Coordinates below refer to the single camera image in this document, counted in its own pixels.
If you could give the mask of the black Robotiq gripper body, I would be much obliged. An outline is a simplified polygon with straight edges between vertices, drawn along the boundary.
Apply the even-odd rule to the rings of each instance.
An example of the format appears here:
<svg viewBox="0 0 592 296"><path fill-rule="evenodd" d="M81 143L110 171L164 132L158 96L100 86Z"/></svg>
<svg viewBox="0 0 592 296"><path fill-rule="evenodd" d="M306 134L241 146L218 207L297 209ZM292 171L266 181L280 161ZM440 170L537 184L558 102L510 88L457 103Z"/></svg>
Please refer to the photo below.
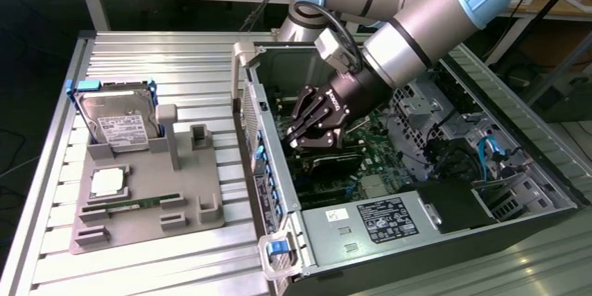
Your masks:
<svg viewBox="0 0 592 296"><path fill-rule="evenodd" d="M330 110L321 127L333 129L350 124L389 99L390 93L392 88L373 70L362 69L356 74L336 71L321 86L325 107Z"/></svg>

